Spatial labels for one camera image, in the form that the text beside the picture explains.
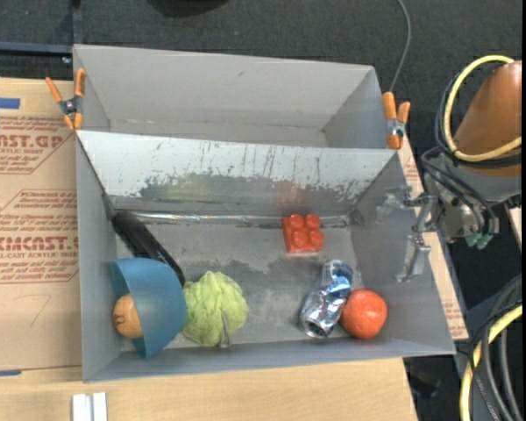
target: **orange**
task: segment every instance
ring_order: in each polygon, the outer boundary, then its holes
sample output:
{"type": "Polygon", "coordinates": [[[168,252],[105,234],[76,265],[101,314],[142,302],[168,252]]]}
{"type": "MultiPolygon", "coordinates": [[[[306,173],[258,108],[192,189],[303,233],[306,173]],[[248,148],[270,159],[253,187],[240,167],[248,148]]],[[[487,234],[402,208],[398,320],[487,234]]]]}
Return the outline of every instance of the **orange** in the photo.
{"type": "Polygon", "coordinates": [[[347,297],[339,322],[353,337],[371,339],[380,332],[386,318],[384,298],[368,289],[356,289],[347,297]]]}

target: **cardboard sheet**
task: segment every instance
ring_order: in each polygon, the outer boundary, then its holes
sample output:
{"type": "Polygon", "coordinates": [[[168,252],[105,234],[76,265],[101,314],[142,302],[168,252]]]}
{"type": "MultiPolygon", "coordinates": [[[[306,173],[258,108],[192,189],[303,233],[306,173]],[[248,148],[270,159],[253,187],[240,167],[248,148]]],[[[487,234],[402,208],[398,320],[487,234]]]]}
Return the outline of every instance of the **cardboard sheet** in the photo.
{"type": "Polygon", "coordinates": [[[0,371],[79,365],[75,136],[44,80],[0,97],[20,102],[0,110],[0,371]]]}

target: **cardboard box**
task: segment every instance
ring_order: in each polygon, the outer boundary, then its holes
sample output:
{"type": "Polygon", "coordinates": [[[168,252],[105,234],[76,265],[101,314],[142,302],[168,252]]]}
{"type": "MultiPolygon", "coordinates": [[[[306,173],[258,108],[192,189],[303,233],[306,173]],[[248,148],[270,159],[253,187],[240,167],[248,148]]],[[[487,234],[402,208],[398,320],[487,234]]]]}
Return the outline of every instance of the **cardboard box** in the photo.
{"type": "Polygon", "coordinates": [[[88,75],[76,145],[85,381],[454,352],[430,265],[395,278],[415,212],[376,222],[405,177],[372,67],[95,46],[74,61],[88,75]],[[212,270],[240,284],[251,311],[230,347],[179,334],[144,360],[117,334],[110,264],[131,254],[106,202],[149,223],[188,281],[212,270]],[[321,252],[286,253],[280,221],[295,212],[322,218],[321,252]],[[330,259],[387,300],[377,338],[298,328],[330,259]]]}
{"type": "Polygon", "coordinates": [[[80,365],[75,136],[45,80],[0,98],[0,371],[80,365]]]}

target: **blue plastic bowl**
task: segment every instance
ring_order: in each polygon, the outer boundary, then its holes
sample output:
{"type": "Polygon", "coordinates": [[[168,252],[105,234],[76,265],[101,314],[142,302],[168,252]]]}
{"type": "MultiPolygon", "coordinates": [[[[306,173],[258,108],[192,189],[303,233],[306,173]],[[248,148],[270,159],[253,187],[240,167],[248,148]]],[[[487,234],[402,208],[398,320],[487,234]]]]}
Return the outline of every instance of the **blue plastic bowl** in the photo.
{"type": "Polygon", "coordinates": [[[181,331],[187,319],[183,288],[175,271],[154,259],[118,259],[111,263],[117,299],[131,294],[144,337],[134,339],[143,359],[162,350],[181,331]]]}

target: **black handle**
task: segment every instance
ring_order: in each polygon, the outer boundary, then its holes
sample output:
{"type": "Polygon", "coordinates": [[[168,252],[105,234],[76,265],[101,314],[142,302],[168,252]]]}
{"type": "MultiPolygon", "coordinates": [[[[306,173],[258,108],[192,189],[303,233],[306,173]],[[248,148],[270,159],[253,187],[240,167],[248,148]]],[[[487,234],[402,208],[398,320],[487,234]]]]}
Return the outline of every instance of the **black handle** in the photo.
{"type": "Polygon", "coordinates": [[[174,258],[164,249],[152,235],[146,225],[127,210],[120,211],[112,220],[113,227],[131,248],[137,257],[159,260],[169,265],[177,274],[181,286],[185,284],[185,276],[174,258]]]}

